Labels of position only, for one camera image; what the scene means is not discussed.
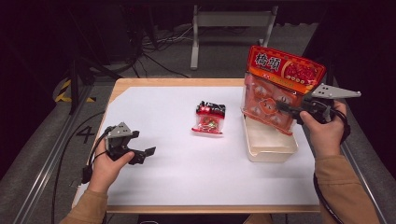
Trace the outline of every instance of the wrist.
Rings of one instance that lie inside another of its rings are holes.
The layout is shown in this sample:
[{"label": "wrist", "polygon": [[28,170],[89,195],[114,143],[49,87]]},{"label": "wrist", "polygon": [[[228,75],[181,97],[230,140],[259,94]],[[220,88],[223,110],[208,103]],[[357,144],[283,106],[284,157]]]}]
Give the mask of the wrist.
[{"label": "wrist", "polygon": [[331,157],[331,156],[339,156],[341,155],[341,148],[336,147],[336,148],[322,148],[315,150],[315,157],[320,159],[320,158],[326,158],[326,157]]},{"label": "wrist", "polygon": [[107,194],[107,192],[108,192],[108,187],[96,185],[96,184],[94,184],[92,182],[90,182],[90,184],[88,185],[87,189],[90,190],[90,191],[93,191],[93,192],[97,192],[97,193]]}]

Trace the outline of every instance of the white paper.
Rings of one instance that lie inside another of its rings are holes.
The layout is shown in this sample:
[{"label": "white paper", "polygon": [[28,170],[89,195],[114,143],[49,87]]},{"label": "white paper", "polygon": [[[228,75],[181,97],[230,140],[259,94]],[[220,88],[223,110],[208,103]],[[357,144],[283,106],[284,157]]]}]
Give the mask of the white paper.
[{"label": "white paper", "polygon": [[[240,109],[242,87],[132,87],[108,107],[101,133],[125,122],[140,131],[130,148],[156,147],[144,164],[122,168],[109,205],[316,205],[314,158],[300,125],[284,163],[252,162]],[[191,127],[201,102],[226,105],[223,135]],[[79,188],[77,201],[87,185]]]}]

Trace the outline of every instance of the sleeve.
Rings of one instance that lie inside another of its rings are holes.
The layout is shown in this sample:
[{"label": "sleeve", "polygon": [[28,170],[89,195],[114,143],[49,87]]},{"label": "sleeve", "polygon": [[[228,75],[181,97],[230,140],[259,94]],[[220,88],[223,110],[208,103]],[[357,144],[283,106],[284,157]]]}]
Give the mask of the sleeve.
[{"label": "sleeve", "polygon": [[107,195],[85,190],[78,204],[70,211],[61,224],[99,223],[103,222],[107,207]]},{"label": "sleeve", "polygon": [[[316,159],[319,188],[344,223],[379,223],[373,204],[344,156]],[[321,205],[323,223],[336,223]]]}]

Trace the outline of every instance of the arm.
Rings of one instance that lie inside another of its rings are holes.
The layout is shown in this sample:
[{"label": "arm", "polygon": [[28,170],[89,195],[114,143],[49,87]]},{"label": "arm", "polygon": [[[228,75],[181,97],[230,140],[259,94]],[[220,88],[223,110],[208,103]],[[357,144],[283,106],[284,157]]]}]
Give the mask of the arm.
[{"label": "arm", "polygon": [[[102,140],[95,154],[99,155],[105,150],[105,141]],[[106,213],[107,191],[119,175],[120,169],[133,156],[134,153],[129,152],[116,161],[111,160],[106,153],[97,157],[93,163],[94,169],[87,190],[61,223],[102,223]]]},{"label": "arm", "polygon": [[[346,106],[335,102],[335,109],[347,112]],[[300,114],[310,130],[316,154],[315,174],[319,188],[334,213],[344,223],[379,223],[375,209],[346,158],[341,155],[340,141],[344,123],[338,117],[320,124],[307,112]],[[336,223],[320,205],[323,223]]]}]

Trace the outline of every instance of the red label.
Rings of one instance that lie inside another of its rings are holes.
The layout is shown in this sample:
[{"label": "red label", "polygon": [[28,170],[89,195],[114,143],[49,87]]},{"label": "red label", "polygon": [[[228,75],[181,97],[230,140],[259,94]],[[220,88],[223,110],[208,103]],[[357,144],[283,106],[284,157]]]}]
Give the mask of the red label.
[{"label": "red label", "polygon": [[318,85],[326,68],[280,50],[253,46],[250,48],[247,70],[257,77],[305,94]]}]

